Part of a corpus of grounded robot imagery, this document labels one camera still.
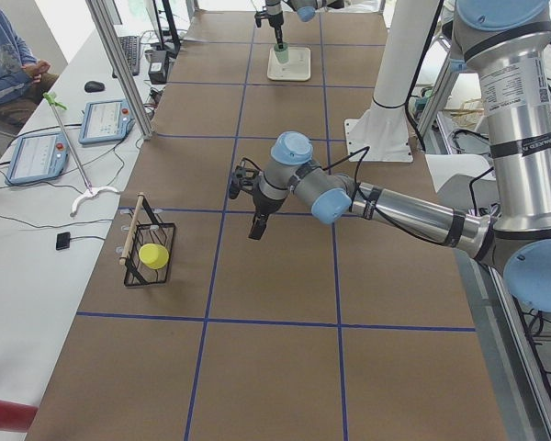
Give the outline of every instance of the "device screen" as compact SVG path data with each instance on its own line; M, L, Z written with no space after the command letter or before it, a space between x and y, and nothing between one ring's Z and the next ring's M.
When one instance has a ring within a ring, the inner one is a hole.
M87 121L86 138L102 138L118 133L120 102L93 104Z
M46 175L51 166L56 141L57 135L24 139L18 150L17 163L11 179Z

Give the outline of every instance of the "small black box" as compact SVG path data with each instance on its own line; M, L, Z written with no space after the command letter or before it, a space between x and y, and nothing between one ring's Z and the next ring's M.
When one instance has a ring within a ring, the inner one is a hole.
M167 83L169 70L169 55L167 51L153 51L149 62L149 79L152 85L164 85Z

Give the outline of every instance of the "blue and white control panel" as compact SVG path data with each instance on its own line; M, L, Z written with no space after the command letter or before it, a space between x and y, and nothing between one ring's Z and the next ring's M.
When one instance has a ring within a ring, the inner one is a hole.
M6 184L17 186L59 176L67 163L68 150L60 132L22 136L6 172Z
M82 145L122 141L134 123L126 99L88 103L79 141Z

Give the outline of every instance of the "blue shirt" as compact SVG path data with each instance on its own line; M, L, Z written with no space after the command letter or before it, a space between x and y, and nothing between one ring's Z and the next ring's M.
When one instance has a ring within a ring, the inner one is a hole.
M0 10L0 104L24 95L32 83L23 64L37 62L27 43L13 30Z

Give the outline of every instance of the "yellow object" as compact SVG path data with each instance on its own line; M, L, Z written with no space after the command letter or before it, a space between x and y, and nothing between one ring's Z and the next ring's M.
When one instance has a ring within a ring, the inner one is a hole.
M158 243L146 243L139 250L139 259L150 269L160 269L169 261L169 251Z

